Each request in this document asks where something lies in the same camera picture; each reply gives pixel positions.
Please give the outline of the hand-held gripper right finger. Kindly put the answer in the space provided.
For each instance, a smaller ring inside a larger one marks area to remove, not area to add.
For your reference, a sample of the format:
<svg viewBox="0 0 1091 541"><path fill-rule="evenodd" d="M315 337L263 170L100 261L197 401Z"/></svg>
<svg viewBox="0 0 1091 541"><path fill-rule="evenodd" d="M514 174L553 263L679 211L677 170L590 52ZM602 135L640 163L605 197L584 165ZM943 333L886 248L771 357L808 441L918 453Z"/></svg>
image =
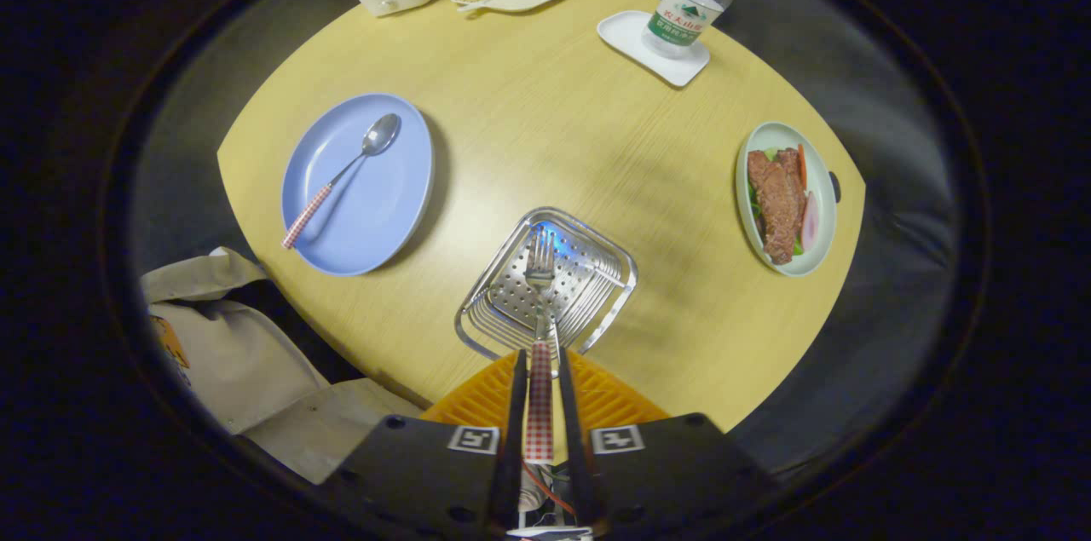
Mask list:
<svg viewBox="0 0 1091 541"><path fill-rule="evenodd" d="M671 417L603 366L558 359L575 516L600 540L738 533L778 482L704 413Z"/></svg>

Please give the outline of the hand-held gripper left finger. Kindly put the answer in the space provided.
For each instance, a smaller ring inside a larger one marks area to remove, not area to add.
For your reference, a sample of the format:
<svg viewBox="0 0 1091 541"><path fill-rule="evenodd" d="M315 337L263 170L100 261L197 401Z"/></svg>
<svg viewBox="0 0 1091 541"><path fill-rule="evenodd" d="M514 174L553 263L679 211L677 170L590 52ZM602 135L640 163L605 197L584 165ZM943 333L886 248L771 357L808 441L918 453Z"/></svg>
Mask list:
<svg viewBox="0 0 1091 541"><path fill-rule="evenodd" d="M501 540L518 517L528 354L503 356L423 417L389 414L320 484L382 540Z"/></svg>

